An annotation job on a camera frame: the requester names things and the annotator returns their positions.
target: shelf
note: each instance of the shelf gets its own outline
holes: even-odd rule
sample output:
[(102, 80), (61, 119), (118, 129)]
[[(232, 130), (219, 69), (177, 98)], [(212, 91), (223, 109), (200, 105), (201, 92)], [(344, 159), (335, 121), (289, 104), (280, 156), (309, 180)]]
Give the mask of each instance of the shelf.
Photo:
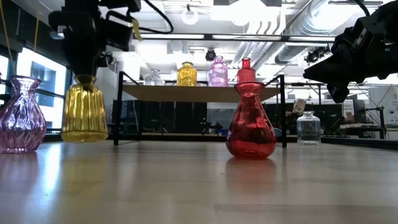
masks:
[[(234, 87), (123, 85), (123, 91), (142, 101), (237, 103)], [(264, 88), (260, 100), (278, 95), (279, 88)]]

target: ceiling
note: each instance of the ceiling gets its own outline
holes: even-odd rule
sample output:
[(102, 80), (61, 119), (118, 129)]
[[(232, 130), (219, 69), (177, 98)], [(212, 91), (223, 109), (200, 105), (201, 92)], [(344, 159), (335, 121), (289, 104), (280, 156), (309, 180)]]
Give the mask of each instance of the ceiling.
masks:
[[(50, 11), (60, 10), (64, 4), (64, 0), (13, 0), (15, 3), (20, 5), (29, 13), (36, 15), (37, 9), (39, 8), (40, 20), (48, 23), (48, 14)], [(238, 5), (239, 2), (245, 3), (245, 1), (256, 2), (259, 0), (239, 0), (234, 3)], [(166, 16), (170, 19), (175, 27), (175, 33), (214, 33), (214, 34), (242, 34), (248, 32), (249, 26), (237, 26), (239, 22), (232, 22), (231, 20), (224, 19), (220, 16), (223, 10), (227, 9), (228, 6), (214, 6), (213, 0), (206, 1), (151, 1), (161, 11), (165, 12)], [(186, 24), (182, 19), (182, 13), (186, 9), (186, 3), (190, 3), (191, 9), (198, 11), (198, 20), (194, 25)], [(282, 5), (285, 12), (285, 20), (289, 21), (301, 8), (308, 2), (308, 0), (289, 0)], [(269, 7), (259, 8), (248, 7), (243, 9), (245, 4), (239, 5), (240, 8), (232, 15), (231, 18), (245, 18), (247, 16), (253, 17), (253, 14), (258, 15), (260, 21), (272, 20), (272, 16), (268, 15), (266, 11)], [(358, 6), (340, 6), (340, 9), (344, 7), (350, 7), (352, 9), (352, 15), (344, 23), (340, 24), (330, 35), (338, 35), (344, 31), (346, 27), (352, 26), (358, 17), (363, 16), (363, 12)], [(101, 12), (105, 13), (106, 8), (101, 8)], [(118, 9), (119, 12), (124, 13), (126, 9)], [(145, 2), (142, 1), (141, 12), (135, 13), (134, 17), (140, 22), (141, 27), (149, 27), (158, 30), (167, 30), (167, 23), (151, 9)], [(225, 60), (231, 61), (235, 58), (241, 42), (223, 42), (223, 41), (185, 41), (184, 44), (188, 46), (188, 51), (185, 55), (176, 56), (168, 52), (167, 45), (169, 41), (155, 41), (155, 40), (144, 40), (142, 42), (134, 41), (132, 43), (135, 47), (134, 51), (141, 58), (141, 75), (146, 76), (150, 74), (150, 70), (153, 68), (159, 69), (161, 73), (171, 73), (172, 70), (177, 69), (177, 64), (183, 59), (193, 62), (194, 67), (197, 70), (208, 70), (211, 66), (211, 62), (205, 60), (206, 50), (208, 48), (214, 48), (218, 55), (222, 55)], [(287, 76), (296, 77), (295, 79), (301, 80), (302, 73), (305, 65), (302, 61), (294, 60), (290, 66), (286, 66), (281, 70)], [(271, 79), (272, 75), (263, 77), (265, 79)]]

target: purple glass vase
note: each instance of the purple glass vase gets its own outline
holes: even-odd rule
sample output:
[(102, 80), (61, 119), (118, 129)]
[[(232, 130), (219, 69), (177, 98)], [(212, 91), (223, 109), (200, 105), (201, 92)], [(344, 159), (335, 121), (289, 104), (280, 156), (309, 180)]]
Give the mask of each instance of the purple glass vase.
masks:
[(210, 68), (209, 86), (228, 86), (228, 67), (222, 56), (217, 56)]
[(35, 101), (39, 79), (11, 76), (14, 95), (0, 111), (0, 152), (33, 152), (43, 141), (46, 124)]

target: red glass vase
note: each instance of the red glass vase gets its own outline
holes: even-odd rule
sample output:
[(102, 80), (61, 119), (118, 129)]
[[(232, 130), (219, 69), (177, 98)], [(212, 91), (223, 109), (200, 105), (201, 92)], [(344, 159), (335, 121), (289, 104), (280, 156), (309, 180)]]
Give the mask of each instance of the red glass vase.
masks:
[(255, 81), (256, 71), (250, 66), (250, 58), (242, 59), (242, 68), (238, 71), (238, 83)]
[(260, 82), (235, 85), (241, 101), (229, 126), (226, 147), (237, 158), (265, 159), (275, 151), (274, 128), (259, 98), (264, 87)]

